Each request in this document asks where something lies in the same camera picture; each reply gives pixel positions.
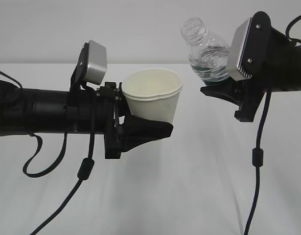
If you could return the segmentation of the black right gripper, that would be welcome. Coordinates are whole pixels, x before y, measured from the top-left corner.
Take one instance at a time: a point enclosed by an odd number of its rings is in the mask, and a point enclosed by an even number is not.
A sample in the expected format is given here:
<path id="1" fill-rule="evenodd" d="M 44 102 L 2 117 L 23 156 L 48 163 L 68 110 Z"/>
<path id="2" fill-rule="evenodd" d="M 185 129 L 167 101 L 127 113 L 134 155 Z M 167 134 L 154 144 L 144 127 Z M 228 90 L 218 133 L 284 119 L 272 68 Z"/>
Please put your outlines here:
<path id="1" fill-rule="evenodd" d="M 239 106 L 234 117 L 240 122 L 253 122 L 267 86 L 252 80 L 224 80 L 200 88 L 209 97 L 215 97 Z"/>

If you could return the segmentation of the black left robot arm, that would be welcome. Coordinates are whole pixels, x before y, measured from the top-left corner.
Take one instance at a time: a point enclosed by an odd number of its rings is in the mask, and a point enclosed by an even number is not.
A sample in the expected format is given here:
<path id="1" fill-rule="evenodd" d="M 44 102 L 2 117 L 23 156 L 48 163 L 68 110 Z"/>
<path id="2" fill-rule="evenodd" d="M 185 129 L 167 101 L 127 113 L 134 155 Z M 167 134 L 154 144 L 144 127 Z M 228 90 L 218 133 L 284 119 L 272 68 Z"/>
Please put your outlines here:
<path id="1" fill-rule="evenodd" d="M 106 70 L 106 48 L 91 40 L 82 47 L 68 91 L 26 89 L 0 80 L 0 136 L 94 130 L 104 137 L 106 159 L 168 138 L 173 125 L 132 115 L 121 85 L 103 81 Z"/>

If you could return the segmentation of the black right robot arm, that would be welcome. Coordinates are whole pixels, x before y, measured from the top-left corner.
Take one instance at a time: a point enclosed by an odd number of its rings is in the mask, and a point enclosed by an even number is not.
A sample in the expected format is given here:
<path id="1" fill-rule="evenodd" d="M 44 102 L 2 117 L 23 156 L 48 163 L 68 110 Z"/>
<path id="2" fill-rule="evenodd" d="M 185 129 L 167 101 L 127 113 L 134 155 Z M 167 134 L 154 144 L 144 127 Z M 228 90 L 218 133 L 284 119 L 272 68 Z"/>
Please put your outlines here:
<path id="1" fill-rule="evenodd" d="M 226 71 L 229 78 L 200 91 L 238 106 L 234 117 L 252 122 L 265 93 L 301 91 L 301 39 L 290 37 L 294 18 L 285 33 L 273 28 L 270 17 L 256 12 L 234 33 Z"/>

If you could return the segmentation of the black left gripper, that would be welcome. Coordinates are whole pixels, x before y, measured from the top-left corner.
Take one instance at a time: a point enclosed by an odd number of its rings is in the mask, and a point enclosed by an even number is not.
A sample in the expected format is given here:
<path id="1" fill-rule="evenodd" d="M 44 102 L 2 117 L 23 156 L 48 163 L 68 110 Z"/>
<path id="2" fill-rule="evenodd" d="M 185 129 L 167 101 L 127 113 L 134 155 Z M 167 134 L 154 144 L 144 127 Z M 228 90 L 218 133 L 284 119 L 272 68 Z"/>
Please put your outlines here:
<path id="1" fill-rule="evenodd" d="M 118 160 L 142 144 L 169 138 L 174 126 L 169 122 L 148 120 L 131 114 L 127 100 L 115 82 L 105 82 L 97 94 L 102 99 L 106 121 L 104 125 L 105 159 Z"/>

